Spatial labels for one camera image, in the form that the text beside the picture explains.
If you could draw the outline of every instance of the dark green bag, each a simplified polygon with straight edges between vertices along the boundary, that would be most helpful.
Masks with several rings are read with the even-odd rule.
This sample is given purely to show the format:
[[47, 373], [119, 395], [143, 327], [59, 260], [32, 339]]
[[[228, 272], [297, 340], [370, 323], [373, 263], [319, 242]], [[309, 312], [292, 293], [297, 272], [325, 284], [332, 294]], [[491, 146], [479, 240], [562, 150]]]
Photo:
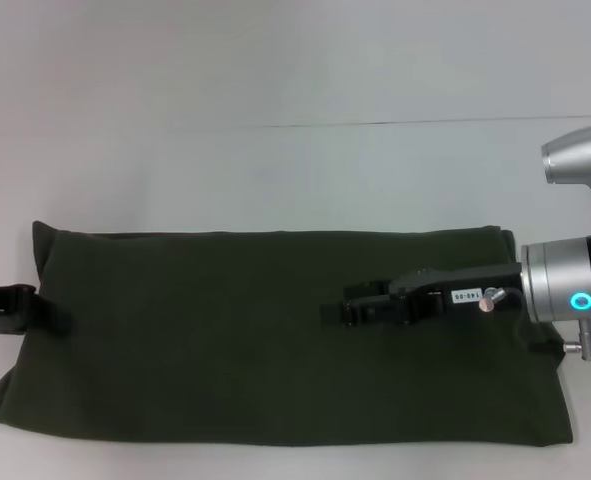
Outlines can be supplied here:
[[0, 423], [134, 442], [569, 443], [558, 340], [517, 314], [321, 327], [343, 287], [514, 261], [499, 228], [426, 234], [86, 235], [34, 228], [41, 294], [76, 328], [30, 328]]

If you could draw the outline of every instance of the white background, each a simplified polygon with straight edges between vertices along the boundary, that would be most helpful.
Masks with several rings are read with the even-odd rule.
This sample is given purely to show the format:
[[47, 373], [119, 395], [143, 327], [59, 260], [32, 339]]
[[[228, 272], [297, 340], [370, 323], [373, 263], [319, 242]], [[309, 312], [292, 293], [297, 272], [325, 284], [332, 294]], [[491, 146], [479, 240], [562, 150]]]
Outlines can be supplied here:
[[[0, 284], [34, 219], [85, 231], [591, 234], [539, 147], [591, 125], [591, 0], [0, 0]], [[568, 337], [574, 325], [564, 325]], [[0, 377], [21, 339], [0, 338]], [[576, 443], [121, 445], [0, 426], [0, 479], [591, 478]]]

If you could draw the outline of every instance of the silver cylinder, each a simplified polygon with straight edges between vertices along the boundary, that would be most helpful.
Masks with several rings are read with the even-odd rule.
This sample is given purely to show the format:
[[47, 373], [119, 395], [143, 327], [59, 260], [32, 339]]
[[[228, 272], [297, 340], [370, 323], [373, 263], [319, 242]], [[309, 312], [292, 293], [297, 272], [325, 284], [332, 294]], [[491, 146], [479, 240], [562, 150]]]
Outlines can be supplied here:
[[591, 127], [543, 145], [542, 160], [548, 183], [591, 185]]
[[564, 353], [582, 353], [582, 344], [579, 342], [564, 342]]
[[522, 247], [522, 286], [534, 322], [591, 319], [586, 238]]
[[579, 321], [579, 343], [582, 346], [582, 360], [591, 362], [591, 320]]

